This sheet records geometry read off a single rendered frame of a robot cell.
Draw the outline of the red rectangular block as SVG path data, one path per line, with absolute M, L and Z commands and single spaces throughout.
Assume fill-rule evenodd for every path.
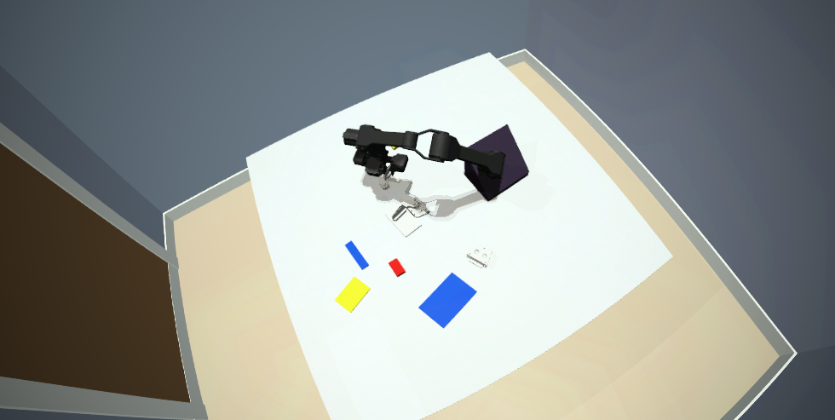
M 392 267 L 394 273 L 396 274 L 397 278 L 399 278 L 403 273 L 405 273 L 405 269 L 400 265 L 399 261 L 394 259 L 392 262 L 389 262 L 389 265 Z

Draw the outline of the yellow flat rectangular plate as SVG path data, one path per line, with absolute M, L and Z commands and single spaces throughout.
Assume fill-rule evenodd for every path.
M 369 290 L 370 287 L 362 283 L 354 276 L 343 291 L 341 291 L 340 295 L 337 296 L 335 301 L 352 313 L 354 308 L 357 307 L 357 304 L 360 303 Z

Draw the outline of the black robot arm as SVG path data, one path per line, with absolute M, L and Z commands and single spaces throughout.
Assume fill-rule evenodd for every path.
M 417 149 L 418 136 L 427 133 L 434 133 L 429 149 L 429 157 L 425 157 Z M 384 146 L 402 147 L 406 150 L 415 151 L 423 159 L 445 163 L 445 161 L 462 160 L 467 163 L 476 164 L 480 175 L 487 175 L 490 179 L 502 179 L 504 161 L 506 154 L 500 151 L 478 152 L 476 150 L 460 146 L 457 138 L 445 131 L 427 129 L 422 132 L 406 131 L 388 132 L 375 128 L 371 124 L 363 124 L 360 129 L 346 129 L 343 132 L 344 145 L 353 146 L 359 152 L 380 152 Z M 376 177 L 385 174 L 387 166 L 386 159 L 369 156 L 365 171 L 368 175 Z

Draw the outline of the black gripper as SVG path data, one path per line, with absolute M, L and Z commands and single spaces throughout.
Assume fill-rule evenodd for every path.
M 408 156 L 400 153 L 396 153 L 396 155 L 394 156 L 388 156 L 389 150 L 386 150 L 385 147 L 386 146 L 384 146 L 384 148 L 380 152 L 359 152 L 356 150 L 353 157 L 354 164 L 366 167 L 369 156 L 381 158 L 381 155 L 383 155 L 383 157 L 386 159 L 386 162 L 390 163 L 389 171 L 391 172 L 392 176 L 396 171 L 404 172 L 406 169 L 407 162 L 409 160 Z

